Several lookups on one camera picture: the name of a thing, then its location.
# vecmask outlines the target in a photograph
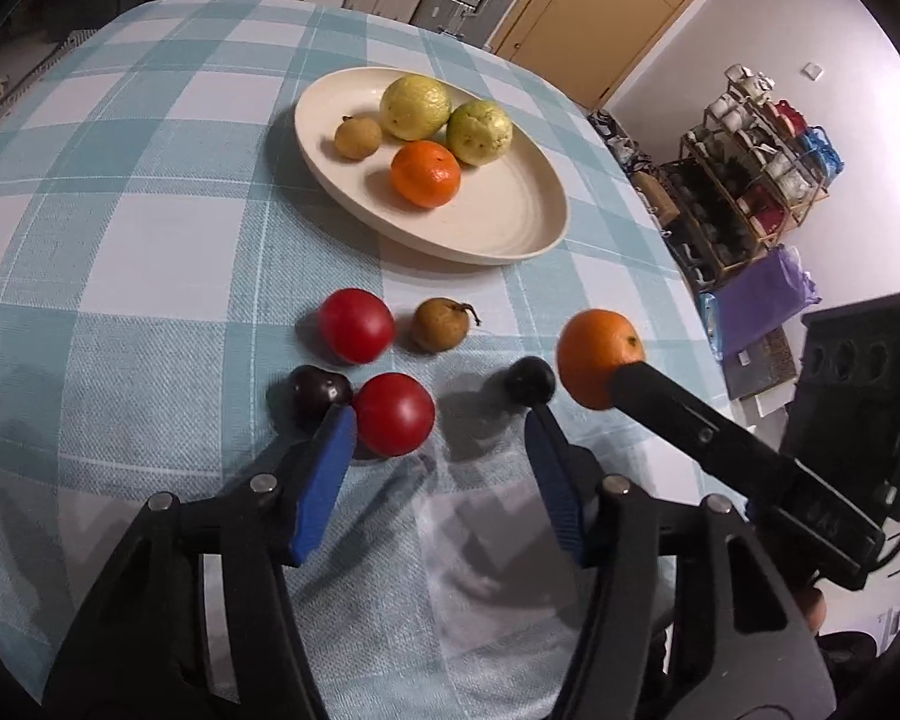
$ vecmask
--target orange fruit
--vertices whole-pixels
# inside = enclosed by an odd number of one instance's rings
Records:
[[[629,319],[592,308],[570,319],[557,341],[557,371],[570,397],[585,409],[613,408],[607,382],[620,365],[645,359]]]
[[[413,141],[396,152],[391,183],[413,205],[437,208],[460,189],[460,164],[439,143]]]

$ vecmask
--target door frame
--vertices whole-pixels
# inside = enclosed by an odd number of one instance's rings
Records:
[[[530,3],[533,0],[517,0],[514,4],[514,7],[509,9],[509,13],[506,14],[506,18],[504,18],[503,23],[501,23],[500,28],[494,33],[493,37],[490,39],[490,47],[492,48],[495,55],[502,57],[503,59],[511,59],[516,53],[515,50],[504,50],[504,45],[506,45],[506,41],[509,38],[511,32],[514,31],[514,28],[519,24],[520,20],[524,18],[525,12],[529,7]],[[636,53],[636,56],[633,60],[626,65],[623,71],[619,76],[615,77],[615,79],[610,79],[610,85],[607,86],[607,90],[600,96],[600,100],[597,102],[597,108],[602,108],[607,104],[607,100],[613,97],[613,93],[617,91],[620,85],[626,80],[626,78],[634,71],[637,65],[643,61],[644,57],[653,50],[653,47],[660,41],[660,39],[667,33],[671,26],[684,14],[684,11],[693,4],[694,0],[683,0],[675,9],[672,14],[670,14],[669,18],[665,20],[665,22],[660,25],[660,29],[656,30],[652,36],[650,36],[650,40],[648,40],[644,47],[642,47],[639,52]]]

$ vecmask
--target wooden door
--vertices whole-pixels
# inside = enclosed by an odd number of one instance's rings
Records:
[[[691,0],[524,0],[497,52],[600,107]]]

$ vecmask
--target purple bag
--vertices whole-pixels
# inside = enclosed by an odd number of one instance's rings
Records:
[[[716,290],[724,357],[743,351],[807,306],[821,301],[799,259],[775,247]]]

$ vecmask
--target metal screw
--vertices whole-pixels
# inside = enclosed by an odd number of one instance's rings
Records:
[[[730,503],[730,498],[719,493],[706,496],[706,507],[716,514],[730,514],[733,511],[733,504]]]
[[[276,477],[271,473],[258,473],[250,480],[250,489],[255,493],[272,493],[276,490]]]
[[[631,482],[626,476],[612,473],[604,477],[604,492],[610,495],[626,495],[631,488]]]
[[[154,493],[146,500],[146,507],[151,512],[165,512],[173,506],[173,495],[170,493]]]

